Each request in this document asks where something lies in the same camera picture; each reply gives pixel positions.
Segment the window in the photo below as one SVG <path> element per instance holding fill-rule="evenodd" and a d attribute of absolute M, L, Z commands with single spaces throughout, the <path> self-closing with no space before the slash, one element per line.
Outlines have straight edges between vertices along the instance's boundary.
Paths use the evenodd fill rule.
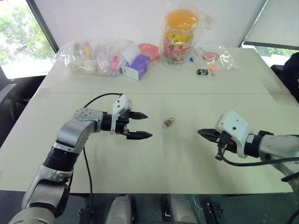
<path fill-rule="evenodd" d="M 252 46 L 246 45 L 244 43 L 242 44 L 242 48 L 255 49 L 269 67 L 274 64 L 284 65 L 285 62 L 292 56 L 292 54 L 298 52 L 297 50 L 292 49 Z"/>
<path fill-rule="evenodd" d="M 46 75 L 54 55 L 26 0 L 0 0 L 0 65 L 5 75 Z"/>

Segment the pink plastic lid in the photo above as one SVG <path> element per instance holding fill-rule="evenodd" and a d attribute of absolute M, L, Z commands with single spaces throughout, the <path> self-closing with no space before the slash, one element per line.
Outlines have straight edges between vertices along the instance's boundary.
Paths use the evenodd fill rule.
<path fill-rule="evenodd" d="M 154 60 L 159 56 L 159 48 L 149 43 L 141 43 L 138 45 L 141 53 L 150 57 L 150 61 Z"/>
<path fill-rule="evenodd" d="M 212 62 L 218 60 L 220 56 L 214 52 L 206 51 L 202 54 L 202 58 L 205 59 L 207 62 Z"/>

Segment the small object on table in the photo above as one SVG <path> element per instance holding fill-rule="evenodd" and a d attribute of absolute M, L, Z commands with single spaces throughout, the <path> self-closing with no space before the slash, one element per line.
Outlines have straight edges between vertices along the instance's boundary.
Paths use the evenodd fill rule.
<path fill-rule="evenodd" d="M 207 62 L 212 62 L 216 61 L 220 58 L 220 56 L 214 52 L 211 51 L 205 51 L 203 48 L 199 47 L 201 49 L 202 53 L 202 58 L 207 61 Z"/>
<path fill-rule="evenodd" d="M 141 54 L 150 57 L 150 61 L 153 61 L 159 56 L 159 48 L 149 43 L 141 43 L 138 45 Z"/>
<path fill-rule="evenodd" d="M 163 122 L 163 126 L 162 127 L 169 127 L 170 125 L 172 125 L 173 122 L 174 122 L 174 118 L 173 117 L 168 118 L 167 120 L 165 120 Z"/>
<path fill-rule="evenodd" d="M 219 66 L 217 64 L 213 64 L 209 70 L 212 73 L 212 76 L 215 76 L 214 71 L 217 71 L 219 69 Z"/>
<path fill-rule="evenodd" d="M 209 74 L 209 71 L 207 69 L 197 69 L 196 74 L 206 76 Z"/>

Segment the white and purple box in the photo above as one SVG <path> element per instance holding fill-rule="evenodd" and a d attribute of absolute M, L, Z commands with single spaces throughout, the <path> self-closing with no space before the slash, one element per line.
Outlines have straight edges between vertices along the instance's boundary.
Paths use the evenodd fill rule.
<path fill-rule="evenodd" d="M 138 81 L 146 73 L 149 65 L 150 57 L 140 54 L 135 58 L 131 65 L 126 63 L 121 67 L 122 74 Z"/>

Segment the tree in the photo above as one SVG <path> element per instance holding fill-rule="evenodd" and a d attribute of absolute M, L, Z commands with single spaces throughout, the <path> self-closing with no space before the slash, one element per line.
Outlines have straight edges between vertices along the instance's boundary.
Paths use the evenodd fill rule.
<path fill-rule="evenodd" d="M 25 53 L 37 59 L 54 56 L 36 20 L 26 8 L 15 7 L 11 16 L 0 16 L 0 33 L 7 44 L 15 45 L 15 55 Z"/>
<path fill-rule="evenodd" d="M 7 64 L 13 61 L 15 56 L 10 52 L 10 50 L 2 45 L 0 45 L 0 64 Z"/>
<path fill-rule="evenodd" d="M 298 52 L 297 50 L 291 50 L 291 49 L 268 48 L 268 47 L 260 47 L 260 46 L 256 46 L 256 50 L 261 56 L 267 56 L 267 57 L 271 57 L 272 54 L 291 57 L 292 54 Z"/>

